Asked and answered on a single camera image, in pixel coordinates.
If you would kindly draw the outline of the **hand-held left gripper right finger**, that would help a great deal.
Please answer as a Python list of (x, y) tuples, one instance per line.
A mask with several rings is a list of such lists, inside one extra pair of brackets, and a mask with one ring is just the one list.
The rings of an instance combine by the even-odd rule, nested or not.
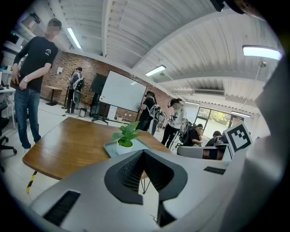
[(196, 207), (222, 179), (229, 162), (169, 155), (144, 150), (145, 172), (158, 192), (157, 220), (144, 219), (154, 231), (182, 218)]

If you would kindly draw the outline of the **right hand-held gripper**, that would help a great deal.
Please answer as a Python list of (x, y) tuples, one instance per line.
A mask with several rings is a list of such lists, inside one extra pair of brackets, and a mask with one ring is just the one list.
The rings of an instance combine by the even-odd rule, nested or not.
[(183, 157), (207, 160), (231, 161), (239, 150), (252, 144), (251, 134), (243, 122), (226, 129), (221, 136), (214, 139), (213, 146), (181, 146), (177, 154)]

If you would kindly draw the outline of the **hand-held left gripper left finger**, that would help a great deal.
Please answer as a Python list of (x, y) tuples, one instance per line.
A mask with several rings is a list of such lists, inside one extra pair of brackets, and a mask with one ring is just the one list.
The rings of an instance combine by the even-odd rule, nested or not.
[(105, 185), (105, 174), (132, 152), (87, 165), (39, 195), (30, 208), (70, 232), (153, 232), (158, 224), (142, 205), (123, 203)]

